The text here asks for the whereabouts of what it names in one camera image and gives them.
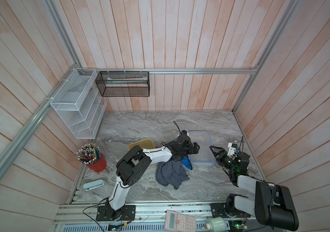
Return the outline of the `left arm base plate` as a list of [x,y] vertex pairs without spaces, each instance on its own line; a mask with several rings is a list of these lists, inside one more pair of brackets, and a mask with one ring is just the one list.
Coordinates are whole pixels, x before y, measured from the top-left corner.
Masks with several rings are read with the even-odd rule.
[[113,210],[110,204],[99,206],[97,210],[97,221],[135,220],[136,206],[124,205],[118,210]]

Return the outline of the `clear lunch box blue rim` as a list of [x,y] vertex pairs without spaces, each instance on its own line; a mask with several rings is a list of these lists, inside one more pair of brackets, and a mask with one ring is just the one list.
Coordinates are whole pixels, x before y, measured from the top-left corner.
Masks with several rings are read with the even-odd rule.
[[213,153],[210,150],[212,146],[211,135],[207,131],[190,131],[189,137],[193,143],[200,147],[197,154],[190,155],[190,161],[197,166],[211,166],[216,162]]

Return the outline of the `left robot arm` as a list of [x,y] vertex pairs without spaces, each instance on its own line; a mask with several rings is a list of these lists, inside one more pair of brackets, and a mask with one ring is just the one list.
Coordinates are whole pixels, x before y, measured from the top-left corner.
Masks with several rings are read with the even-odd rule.
[[160,148],[143,149],[139,145],[130,149],[116,164],[116,183],[107,205],[114,211],[121,209],[130,190],[152,164],[182,161],[188,155],[199,153],[200,146],[192,142],[189,133],[182,130],[178,137]]

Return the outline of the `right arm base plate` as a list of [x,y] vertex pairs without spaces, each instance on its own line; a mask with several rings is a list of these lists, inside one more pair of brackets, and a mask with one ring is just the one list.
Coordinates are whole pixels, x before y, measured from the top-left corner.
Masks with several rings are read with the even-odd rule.
[[226,203],[212,203],[210,204],[211,213],[213,218],[221,217],[221,218],[250,218],[251,215],[245,212],[235,210],[235,211],[227,211]]

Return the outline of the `grey cloth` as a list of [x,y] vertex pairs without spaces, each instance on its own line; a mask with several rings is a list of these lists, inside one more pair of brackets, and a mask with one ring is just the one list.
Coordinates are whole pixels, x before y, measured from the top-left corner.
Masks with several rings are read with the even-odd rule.
[[181,161],[171,160],[157,164],[155,179],[162,186],[172,185],[174,189],[179,189],[181,184],[190,178]]

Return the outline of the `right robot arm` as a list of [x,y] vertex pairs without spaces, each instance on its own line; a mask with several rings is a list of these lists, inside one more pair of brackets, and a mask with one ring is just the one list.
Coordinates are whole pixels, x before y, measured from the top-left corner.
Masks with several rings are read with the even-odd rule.
[[225,203],[211,204],[213,217],[253,216],[263,226],[288,231],[299,228],[297,212],[286,186],[250,176],[250,156],[237,144],[229,143],[227,149],[215,146],[209,148],[231,183],[250,193],[250,196],[230,194]]

